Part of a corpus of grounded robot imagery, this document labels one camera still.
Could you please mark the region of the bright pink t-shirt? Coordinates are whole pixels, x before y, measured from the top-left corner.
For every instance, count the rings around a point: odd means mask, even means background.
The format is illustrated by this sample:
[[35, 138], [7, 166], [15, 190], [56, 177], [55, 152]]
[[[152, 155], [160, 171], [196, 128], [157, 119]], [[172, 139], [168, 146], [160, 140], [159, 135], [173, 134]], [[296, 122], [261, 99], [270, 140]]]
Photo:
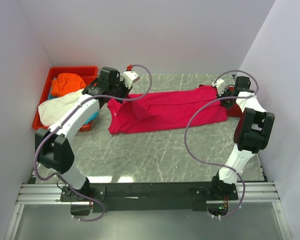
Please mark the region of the bright pink t-shirt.
[[224, 122], [228, 119], [226, 109], [216, 99], [212, 86], [201, 85], [193, 90], [148, 93], [131, 101], [138, 94], [130, 94], [119, 103], [111, 99], [107, 107], [111, 113], [108, 131], [112, 135], [135, 134], [182, 129], [197, 110], [202, 110], [190, 124], [192, 127]]

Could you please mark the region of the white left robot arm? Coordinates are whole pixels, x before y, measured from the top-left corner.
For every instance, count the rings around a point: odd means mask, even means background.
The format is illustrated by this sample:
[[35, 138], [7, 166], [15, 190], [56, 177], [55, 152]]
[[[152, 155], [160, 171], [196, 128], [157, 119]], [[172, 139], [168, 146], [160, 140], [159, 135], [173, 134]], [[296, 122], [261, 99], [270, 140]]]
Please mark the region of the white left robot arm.
[[35, 133], [34, 170], [41, 164], [54, 171], [71, 188], [78, 201], [92, 195], [90, 181], [75, 166], [71, 143], [76, 133], [88, 119], [109, 101], [109, 97], [125, 99], [140, 74], [132, 69], [120, 73], [112, 67], [103, 67], [99, 77], [79, 93], [77, 102], [49, 128]]

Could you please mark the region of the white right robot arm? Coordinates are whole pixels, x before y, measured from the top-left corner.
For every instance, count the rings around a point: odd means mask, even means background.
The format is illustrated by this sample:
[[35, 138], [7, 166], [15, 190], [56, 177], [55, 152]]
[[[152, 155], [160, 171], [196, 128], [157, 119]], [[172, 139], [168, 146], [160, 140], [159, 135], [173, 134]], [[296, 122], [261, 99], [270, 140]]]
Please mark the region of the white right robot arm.
[[238, 125], [234, 131], [234, 147], [225, 164], [220, 168], [210, 183], [203, 189], [194, 188], [196, 199], [236, 200], [237, 183], [242, 182], [242, 171], [248, 161], [259, 151], [264, 150], [269, 142], [275, 115], [266, 111], [257, 99], [257, 90], [252, 90], [251, 82], [256, 79], [245, 73], [235, 79], [233, 88], [218, 77], [211, 84], [216, 89], [216, 101], [227, 110], [237, 105], [241, 112]]

